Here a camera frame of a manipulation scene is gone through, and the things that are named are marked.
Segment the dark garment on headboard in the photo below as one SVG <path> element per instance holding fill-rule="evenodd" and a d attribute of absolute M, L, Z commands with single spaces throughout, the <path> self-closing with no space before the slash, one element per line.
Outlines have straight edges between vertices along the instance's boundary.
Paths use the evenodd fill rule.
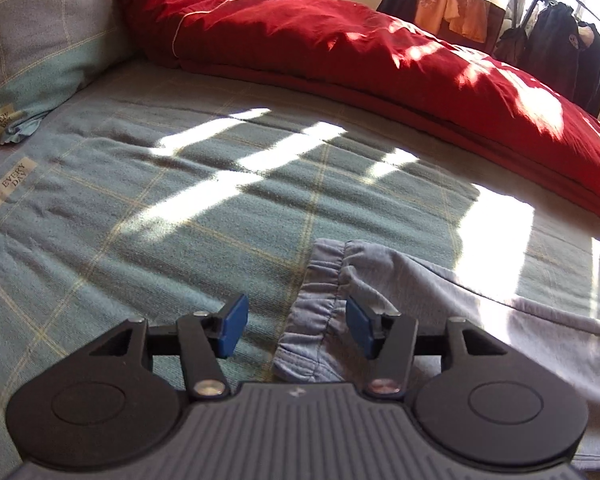
<path fill-rule="evenodd" d="M 410 22 L 415 25 L 414 18 L 416 13 L 417 0 L 380 0 L 377 11 L 400 18 L 402 21 Z M 487 54 L 491 54 L 494 50 L 496 40 L 500 36 L 501 26 L 503 24 L 505 11 L 491 2 L 489 21 L 488 21 L 488 38 L 483 44 L 468 40 L 460 35 L 454 34 L 449 30 L 448 24 L 442 23 L 438 38 L 449 42 L 450 44 L 459 44 L 463 47 L 473 48 Z"/>

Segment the black clothes on rack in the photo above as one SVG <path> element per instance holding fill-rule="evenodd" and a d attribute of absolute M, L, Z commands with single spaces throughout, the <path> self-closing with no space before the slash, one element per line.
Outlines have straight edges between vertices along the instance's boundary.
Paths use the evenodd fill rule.
<path fill-rule="evenodd" d="M 600 114 L 600 32 L 562 0 L 509 0 L 493 57 Z"/>

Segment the green plaid pillow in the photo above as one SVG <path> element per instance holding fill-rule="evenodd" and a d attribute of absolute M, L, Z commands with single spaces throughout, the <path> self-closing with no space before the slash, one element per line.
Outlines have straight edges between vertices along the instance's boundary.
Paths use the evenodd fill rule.
<path fill-rule="evenodd" d="M 130 54 L 114 0 L 0 0 L 0 143 Z"/>

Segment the grey sweatpants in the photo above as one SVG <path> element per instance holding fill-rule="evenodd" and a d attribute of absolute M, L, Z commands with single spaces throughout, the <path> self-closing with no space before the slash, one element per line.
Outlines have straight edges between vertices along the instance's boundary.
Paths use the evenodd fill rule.
<path fill-rule="evenodd" d="M 600 470 L 599 320 L 470 288 L 443 266 L 386 246 L 319 238 L 277 343 L 277 377 L 362 384 L 370 364 L 347 328 L 348 297 L 378 313 L 411 315 L 422 328 L 440 330 L 452 316 L 466 318 L 570 382 L 590 410 L 574 463 Z"/>

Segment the green plaid bed sheet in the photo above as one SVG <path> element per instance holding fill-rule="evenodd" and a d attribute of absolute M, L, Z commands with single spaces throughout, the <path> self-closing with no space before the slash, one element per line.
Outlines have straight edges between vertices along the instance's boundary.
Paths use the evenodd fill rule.
<path fill-rule="evenodd" d="M 0 479 L 12 394 L 129 318 L 245 294 L 231 382 L 274 354 L 319 238 L 600 321 L 600 218 L 426 133 L 329 100 L 135 61 L 0 145 Z"/>

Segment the red duvet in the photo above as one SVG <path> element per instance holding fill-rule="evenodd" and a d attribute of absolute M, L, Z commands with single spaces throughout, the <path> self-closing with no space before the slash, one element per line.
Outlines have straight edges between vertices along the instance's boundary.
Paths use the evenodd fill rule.
<path fill-rule="evenodd" d="M 600 122 L 489 55 L 347 0 L 116 1 L 151 62 L 368 110 L 600 216 Z"/>

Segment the orange shirt on rack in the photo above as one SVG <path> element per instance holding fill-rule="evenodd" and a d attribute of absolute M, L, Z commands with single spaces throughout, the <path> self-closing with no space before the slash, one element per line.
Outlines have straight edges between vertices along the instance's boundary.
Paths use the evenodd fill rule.
<path fill-rule="evenodd" d="M 488 0 L 417 0 L 414 23 L 437 35 L 445 22 L 454 34 L 483 44 L 488 38 L 490 6 Z"/>

